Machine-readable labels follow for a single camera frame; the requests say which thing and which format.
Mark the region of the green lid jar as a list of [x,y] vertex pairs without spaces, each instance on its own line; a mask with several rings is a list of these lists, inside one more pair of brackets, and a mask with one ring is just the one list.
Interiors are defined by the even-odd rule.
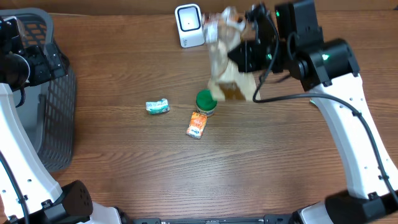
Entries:
[[196,97],[197,110],[200,114],[212,116],[218,102],[213,99],[209,89],[201,90]]

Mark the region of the orange snack packet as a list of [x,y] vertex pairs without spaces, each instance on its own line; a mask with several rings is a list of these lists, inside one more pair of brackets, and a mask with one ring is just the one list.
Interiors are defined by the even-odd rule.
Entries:
[[201,139],[207,124],[207,119],[207,116],[197,112],[193,112],[186,134],[195,139]]

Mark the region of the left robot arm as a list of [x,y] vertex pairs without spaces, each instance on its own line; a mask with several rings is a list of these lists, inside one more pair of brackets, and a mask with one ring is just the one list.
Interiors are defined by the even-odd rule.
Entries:
[[118,207],[92,201],[82,181],[64,187],[40,161],[19,116],[25,88],[68,75],[56,46],[25,47],[24,25],[1,18],[1,198],[8,223],[131,223]]

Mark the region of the beige brown snack bag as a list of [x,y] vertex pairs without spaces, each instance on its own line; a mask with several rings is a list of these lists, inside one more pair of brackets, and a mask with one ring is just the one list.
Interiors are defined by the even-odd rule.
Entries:
[[235,7],[221,13],[204,14],[202,30],[210,56],[211,78],[208,89],[216,101],[252,101],[256,81],[252,73],[240,72],[228,52],[241,43],[246,22]]

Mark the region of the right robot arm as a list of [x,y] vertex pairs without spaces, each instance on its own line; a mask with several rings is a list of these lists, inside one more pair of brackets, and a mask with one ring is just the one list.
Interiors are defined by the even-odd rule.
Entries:
[[369,223],[397,211],[397,167],[370,114],[357,59],[343,39],[325,41],[313,1],[257,4],[245,13],[256,35],[228,52],[240,72],[289,71],[324,117],[338,149],[346,190],[266,223]]

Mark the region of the small teal wipes pack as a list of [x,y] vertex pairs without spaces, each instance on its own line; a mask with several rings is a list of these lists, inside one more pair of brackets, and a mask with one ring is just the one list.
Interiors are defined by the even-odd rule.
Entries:
[[162,114],[170,111],[169,101],[163,98],[159,101],[147,101],[146,110],[149,114]]

